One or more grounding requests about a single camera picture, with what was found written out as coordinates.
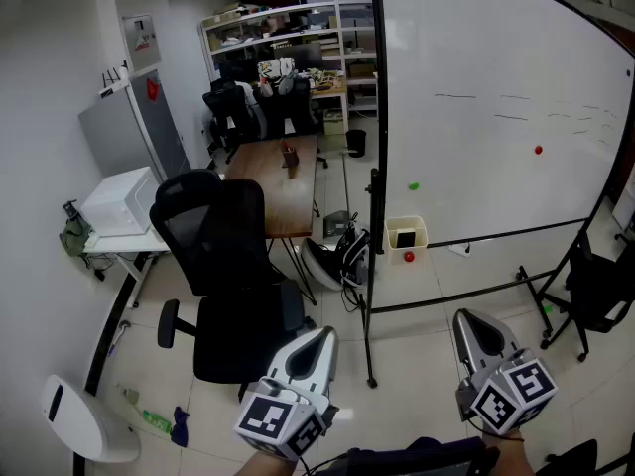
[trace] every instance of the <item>poster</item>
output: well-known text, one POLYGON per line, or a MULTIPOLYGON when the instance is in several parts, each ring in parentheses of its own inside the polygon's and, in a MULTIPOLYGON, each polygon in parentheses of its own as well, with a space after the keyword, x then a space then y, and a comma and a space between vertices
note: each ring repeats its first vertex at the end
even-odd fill
POLYGON ((157 34, 150 14, 123 17, 123 29, 132 62, 132 71, 139 71, 161 61, 157 34))

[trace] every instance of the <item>forearm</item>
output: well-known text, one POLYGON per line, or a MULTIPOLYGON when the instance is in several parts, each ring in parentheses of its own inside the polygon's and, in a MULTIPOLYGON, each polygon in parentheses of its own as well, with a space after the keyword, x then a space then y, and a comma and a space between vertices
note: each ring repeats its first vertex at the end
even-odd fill
MULTIPOLYGON (((511 439, 523 438, 519 430, 508 432, 506 436, 511 439)), ((487 446, 497 447, 500 452, 496 466, 489 473, 491 476, 536 476, 527 460, 524 442, 502 440, 487 434, 483 435, 483 441, 487 446)))
POLYGON ((257 451, 236 476, 291 476, 295 469, 294 462, 257 451))

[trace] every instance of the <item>green bottle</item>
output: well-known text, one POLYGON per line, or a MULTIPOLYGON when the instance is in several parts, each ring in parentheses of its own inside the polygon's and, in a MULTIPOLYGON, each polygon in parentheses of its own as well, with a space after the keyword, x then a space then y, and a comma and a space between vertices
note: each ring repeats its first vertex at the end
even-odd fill
POLYGON ((170 434, 170 428, 172 427, 172 424, 164 417, 155 415, 154 413, 148 413, 146 410, 143 411, 142 416, 144 421, 149 423, 154 428, 158 428, 163 433, 170 434))

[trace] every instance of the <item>red sign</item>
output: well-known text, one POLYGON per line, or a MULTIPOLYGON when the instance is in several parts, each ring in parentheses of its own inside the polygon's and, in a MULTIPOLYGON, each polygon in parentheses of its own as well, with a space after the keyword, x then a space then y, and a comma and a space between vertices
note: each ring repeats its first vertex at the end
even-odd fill
POLYGON ((148 98, 154 102, 159 94, 159 85, 148 78, 146 79, 146 86, 148 87, 148 98))

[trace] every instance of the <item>whiteboard frame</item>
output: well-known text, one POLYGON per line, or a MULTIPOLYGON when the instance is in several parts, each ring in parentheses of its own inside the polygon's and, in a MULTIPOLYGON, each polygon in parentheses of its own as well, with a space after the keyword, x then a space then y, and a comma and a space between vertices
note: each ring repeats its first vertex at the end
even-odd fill
MULTIPOLYGON (((574 223, 582 223, 582 227, 579 229, 577 235, 571 242, 571 245, 563 258, 558 263, 558 266, 549 271, 544 272, 542 274, 527 277, 527 275, 520 275, 520 279, 517 279, 514 282, 510 282, 507 284, 502 284, 499 286, 494 286, 490 288, 485 288, 469 293, 464 293, 461 295, 455 295, 453 297, 441 297, 436 299, 422 299, 421 301, 416 301, 413 303, 407 304, 397 304, 392 306, 383 306, 380 308, 372 308, 373 302, 373 289, 374 289, 374 277, 375 277, 375 263, 376 263, 376 254, 383 254, 382 249, 382 241, 383 241, 383 230, 384 230, 384 218, 385 218, 385 204, 386 204, 386 180, 387 180, 387 168, 388 168, 388 86, 387 86, 387 75, 388 71, 387 62, 386 62, 386 34, 385 34, 385 20, 384 20, 384 6, 383 0, 372 0, 373 1, 373 13, 375 16, 375 44, 377 45, 377 70, 379 72, 378 80, 377 80, 377 89, 379 93, 378 100, 378 120, 379 120, 379 170, 374 170, 371 172, 371 185, 370 185, 370 193, 371 193, 371 213, 370 213, 370 223, 371 223, 371 231, 370 231, 370 256, 369 256, 369 274, 368 274, 368 286, 367 286, 367 296, 366 301, 362 299, 361 302, 361 313, 362 313, 362 323, 364 328, 364 343, 366 348, 366 363, 368 368, 368 380, 367 384, 370 388, 375 388, 377 386, 377 381, 373 377, 372 370, 372 359, 370 355, 370 344, 369 344, 369 330, 370 330, 370 317, 372 313, 385 313, 399 310, 408 310, 411 308, 419 308, 422 306, 428 306, 436 303, 445 303, 453 300, 458 300, 461 298, 470 298, 480 295, 486 295, 488 293, 492 293, 495 291, 500 291, 502 289, 513 288, 519 285, 526 284, 536 301, 537 308, 541 314, 543 321, 547 326, 547 330, 545 334, 552 332, 551 323, 547 318, 544 310, 542 309, 542 299, 545 297, 545 292, 547 288, 554 281, 556 276, 563 269, 565 264, 570 258, 570 254, 572 249, 578 245, 580 239, 583 235, 586 234, 588 227, 590 226, 593 218, 595 217, 597 210, 602 202, 602 199, 607 194, 608 185, 611 179, 614 177, 615 172, 617 170, 617 165, 620 163, 625 154, 626 143, 628 141, 627 136, 629 134, 630 128, 633 126, 633 122, 635 119, 635 72, 631 72, 631 98, 628 105, 628 113, 626 115, 626 121, 624 124, 624 129, 622 132, 622 137, 620 140, 620 144, 613 160, 613 164, 611 166, 610 172, 606 178, 606 182, 600 196, 597 199, 591 213, 582 219, 572 220, 568 222, 562 222, 558 224, 552 224, 548 226, 542 227, 533 227, 522 229, 518 231, 511 231, 506 233, 498 233, 498 234, 490 234, 483 235, 481 237, 473 237, 461 240, 452 240, 447 242, 436 242, 430 244, 429 247, 441 247, 452 245, 455 243, 466 243, 466 242, 474 242, 481 241, 491 238, 503 238, 506 236, 512 236, 523 233, 530 233, 534 231, 540 231, 543 229, 549 229, 553 227, 569 225, 574 223), (543 286, 540 288, 538 292, 536 292, 532 286, 532 281, 537 280, 539 278, 548 277, 543 286)), ((635 59, 635 55, 626 48, 613 34, 611 34, 608 30, 601 27, 595 21, 590 19, 588 16, 583 14, 581 11, 577 10, 574 6, 566 2, 565 0, 553 0, 563 6, 565 6, 570 11, 575 12, 577 15, 582 17, 585 21, 592 24, 595 28, 599 29, 602 33, 604 33, 607 37, 611 38, 616 44, 618 44, 628 55, 635 59)))

